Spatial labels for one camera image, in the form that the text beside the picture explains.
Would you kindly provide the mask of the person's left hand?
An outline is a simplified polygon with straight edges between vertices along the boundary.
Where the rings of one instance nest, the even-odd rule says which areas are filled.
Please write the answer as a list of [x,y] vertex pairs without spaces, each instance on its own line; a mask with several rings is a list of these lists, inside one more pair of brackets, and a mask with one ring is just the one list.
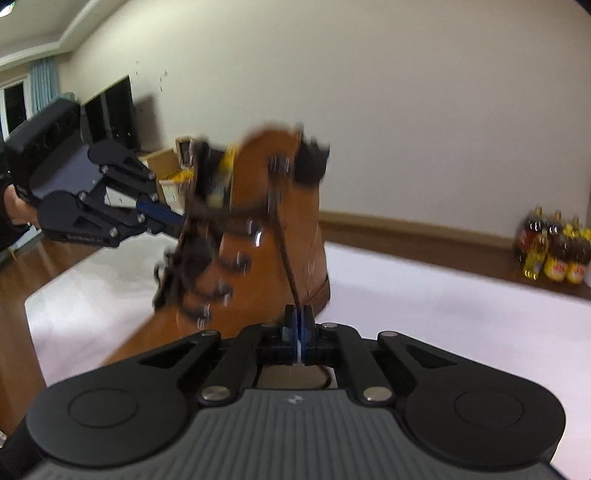
[[12,184],[4,189],[2,199],[6,216],[13,225],[39,226],[37,210],[17,195]]

